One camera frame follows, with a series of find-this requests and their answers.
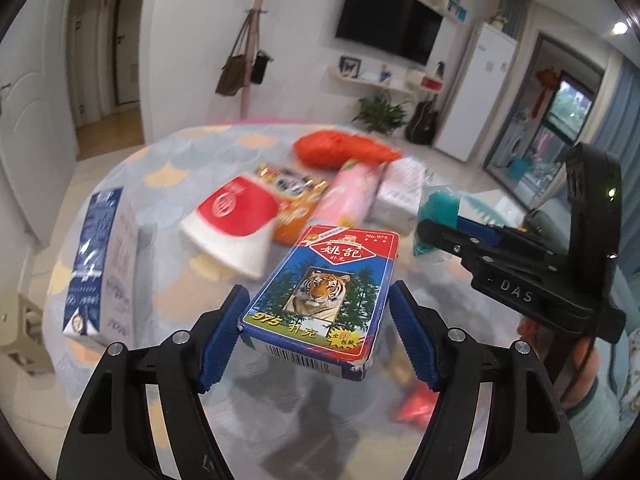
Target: beige stool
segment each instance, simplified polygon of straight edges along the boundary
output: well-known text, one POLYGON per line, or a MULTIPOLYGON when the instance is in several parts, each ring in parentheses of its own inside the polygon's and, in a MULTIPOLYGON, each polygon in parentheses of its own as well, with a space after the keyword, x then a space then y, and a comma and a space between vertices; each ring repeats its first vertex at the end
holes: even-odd
POLYGON ((53 371, 42 341, 42 310, 17 289, 0 298, 0 353, 29 375, 53 371))

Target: blue and white carton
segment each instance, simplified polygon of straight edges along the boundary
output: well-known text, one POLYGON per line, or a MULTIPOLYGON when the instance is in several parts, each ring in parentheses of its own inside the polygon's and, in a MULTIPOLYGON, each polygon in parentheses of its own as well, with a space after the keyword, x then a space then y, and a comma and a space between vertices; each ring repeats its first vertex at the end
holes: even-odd
POLYGON ((134 347, 133 279, 138 224, 124 188, 94 193, 66 295, 63 333, 85 346, 134 347))

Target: barcode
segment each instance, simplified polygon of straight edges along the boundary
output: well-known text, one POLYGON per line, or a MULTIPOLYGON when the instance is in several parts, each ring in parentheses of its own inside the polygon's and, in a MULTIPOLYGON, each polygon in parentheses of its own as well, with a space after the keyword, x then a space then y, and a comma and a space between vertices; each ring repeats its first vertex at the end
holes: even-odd
POLYGON ((282 348, 278 348, 277 346, 273 346, 270 344, 266 345, 266 349, 267 353, 269 355, 273 355, 274 357, 279 357, 280 359, 291 361, 293 363, 306 366, 307 368, 313 368, 318 372, 324 372, 325 374, 334 375, 333 370, 330 367, 331 365, 329 365, 328 363, 323 363, 322 361, 318 361, 305 355, 296 354, 295 352, 291 352, 289 350, 283 350, 282 348))

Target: wooden floor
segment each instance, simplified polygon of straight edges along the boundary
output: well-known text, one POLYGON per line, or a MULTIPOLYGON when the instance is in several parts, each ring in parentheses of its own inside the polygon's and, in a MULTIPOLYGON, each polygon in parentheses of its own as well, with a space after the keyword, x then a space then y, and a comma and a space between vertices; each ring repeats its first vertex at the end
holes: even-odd
POLYGON ((107 116, 76 130, 80 152, 78 160, 116 152, 145 143, 140 108, 107 116))

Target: black screen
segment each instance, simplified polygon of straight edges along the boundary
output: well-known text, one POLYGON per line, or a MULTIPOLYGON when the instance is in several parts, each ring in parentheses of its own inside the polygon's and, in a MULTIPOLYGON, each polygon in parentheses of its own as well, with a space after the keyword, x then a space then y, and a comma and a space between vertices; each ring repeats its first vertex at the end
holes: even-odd
POLYGON ((441 22, 416 0, 345 0, 335 35, 426 64, 441 22))

